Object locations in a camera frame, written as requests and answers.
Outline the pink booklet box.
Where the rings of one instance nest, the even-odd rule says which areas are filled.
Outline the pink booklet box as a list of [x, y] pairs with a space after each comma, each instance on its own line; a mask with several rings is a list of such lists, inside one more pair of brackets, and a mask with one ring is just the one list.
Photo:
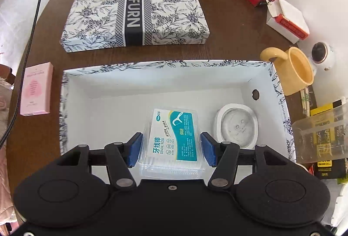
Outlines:
[[50, 62], [25, 68], [20, 115], [33, 116], [50, 113], [53, 69]]

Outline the open floral storage box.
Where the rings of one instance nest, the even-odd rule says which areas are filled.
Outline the open floral storage box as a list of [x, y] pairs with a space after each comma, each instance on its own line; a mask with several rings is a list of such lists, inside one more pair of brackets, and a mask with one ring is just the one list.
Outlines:
[[295, 146], [286, 98], [270, 62], [178, 60], [118, 63], [63, 72], [60, 151], [92, 149], [145, 130], [155, 108], [193, 110], [201, 132], [214, 132], [218, 111], [230, 103], [251, 108], [258, 143], [291, 160]]

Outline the clear plastic pitcher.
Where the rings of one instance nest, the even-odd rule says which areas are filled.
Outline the clear plastic pitcher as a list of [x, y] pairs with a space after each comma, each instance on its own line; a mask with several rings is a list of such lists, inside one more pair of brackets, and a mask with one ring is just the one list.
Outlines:
[[300, 164], [347, 158], [347, 104], [293, 123]]

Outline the floral XIEFURN box lid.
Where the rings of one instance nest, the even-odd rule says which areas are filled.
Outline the floral XIEFURN box lid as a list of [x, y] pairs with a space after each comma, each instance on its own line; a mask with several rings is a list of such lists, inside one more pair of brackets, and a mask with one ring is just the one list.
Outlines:
[[74, 0], [60, 43], [66, 52], [205, 44], [199, 0]]

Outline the yellow ceramic mug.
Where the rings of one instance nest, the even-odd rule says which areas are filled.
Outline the yellow ceramic mug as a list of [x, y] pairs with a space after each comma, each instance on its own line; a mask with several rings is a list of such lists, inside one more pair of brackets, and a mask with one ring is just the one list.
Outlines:
[[260, 58], [262, 61], [274, 59], [273, 64], [285, 96], [295, 94], [314, 82], [309, 59], [297, 47], [290, 47], [287, 51], [269, 47], [261, 52]]

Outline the yellow black package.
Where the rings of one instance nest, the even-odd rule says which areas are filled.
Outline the yellow black package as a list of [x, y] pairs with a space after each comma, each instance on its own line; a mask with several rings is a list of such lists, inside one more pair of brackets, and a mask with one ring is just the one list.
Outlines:
[[[313, 108], [310, 110], [310, 116], [319, 115], [323, 112], [337, 108], [345, 104], [345, 99], [334, 101], [333, 103], [326, 104], [324, 106]], [[319, 153], [332, 155], [331, 146], [336, 141], [335, 129], [326, 129], [318, 132], [314, 136], [314, 144], [318, 146]], [[310, 167], [310, 173], [320, 180], [325, 179], [342, 179], [346, 177], [346, 162], [347, 159], [335, 159], [319, 161]]]

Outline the dental floss pick box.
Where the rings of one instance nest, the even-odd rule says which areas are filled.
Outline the dental floss pick box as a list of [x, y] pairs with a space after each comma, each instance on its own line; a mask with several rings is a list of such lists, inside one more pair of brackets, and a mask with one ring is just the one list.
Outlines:
[[197, 113], [179, 108], [150, 112], [139, 170], [148, 179], [199, 179], [205, 172]]

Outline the white red cardboard box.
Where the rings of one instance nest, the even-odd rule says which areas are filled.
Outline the white red cardboard box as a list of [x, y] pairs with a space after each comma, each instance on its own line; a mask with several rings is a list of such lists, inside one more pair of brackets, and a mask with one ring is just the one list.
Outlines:
[[266, 24], [291, 43], [305, 40], [310, 35], [302, 12], [286, 0], [268, 1], [267, 9]]

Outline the white round dish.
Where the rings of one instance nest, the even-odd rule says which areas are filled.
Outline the white round dish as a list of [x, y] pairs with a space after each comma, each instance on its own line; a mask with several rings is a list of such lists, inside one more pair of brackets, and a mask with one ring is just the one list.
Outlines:
[[215, 116], [213, 137], [219, 143], [232, 142], [241, 149], [253, 149], [258, 139], [256, 114], [246, 105], [223, 106]]

